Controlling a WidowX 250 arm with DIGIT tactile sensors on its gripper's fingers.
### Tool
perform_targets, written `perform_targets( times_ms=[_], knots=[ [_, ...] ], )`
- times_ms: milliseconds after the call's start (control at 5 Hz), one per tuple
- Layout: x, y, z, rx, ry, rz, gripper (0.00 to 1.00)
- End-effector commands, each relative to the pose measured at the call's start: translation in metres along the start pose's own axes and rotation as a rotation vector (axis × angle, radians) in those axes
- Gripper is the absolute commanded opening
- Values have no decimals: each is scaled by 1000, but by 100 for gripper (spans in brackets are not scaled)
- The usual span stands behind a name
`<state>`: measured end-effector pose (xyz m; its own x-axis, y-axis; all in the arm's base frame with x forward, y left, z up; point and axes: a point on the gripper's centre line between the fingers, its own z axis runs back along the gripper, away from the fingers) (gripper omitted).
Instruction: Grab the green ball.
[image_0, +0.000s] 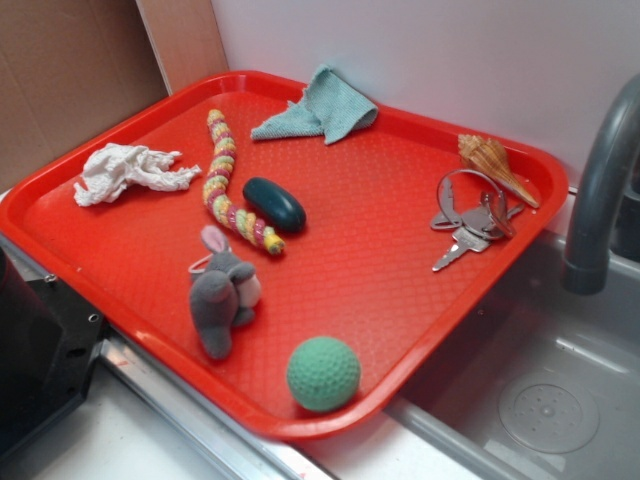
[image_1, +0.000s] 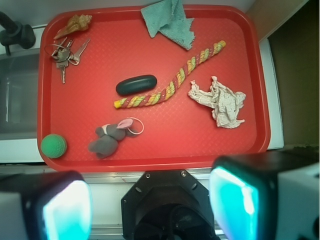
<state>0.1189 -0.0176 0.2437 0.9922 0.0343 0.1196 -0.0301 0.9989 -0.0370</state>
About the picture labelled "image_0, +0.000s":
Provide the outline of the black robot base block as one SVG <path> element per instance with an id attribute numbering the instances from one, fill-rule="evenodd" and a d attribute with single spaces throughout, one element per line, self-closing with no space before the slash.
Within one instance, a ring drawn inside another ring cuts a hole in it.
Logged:
<path id="1" fill-rule="evenodd" d="M 63 280 L 1 253 L 1 462 L 87 398 L 105 317 Z"/>

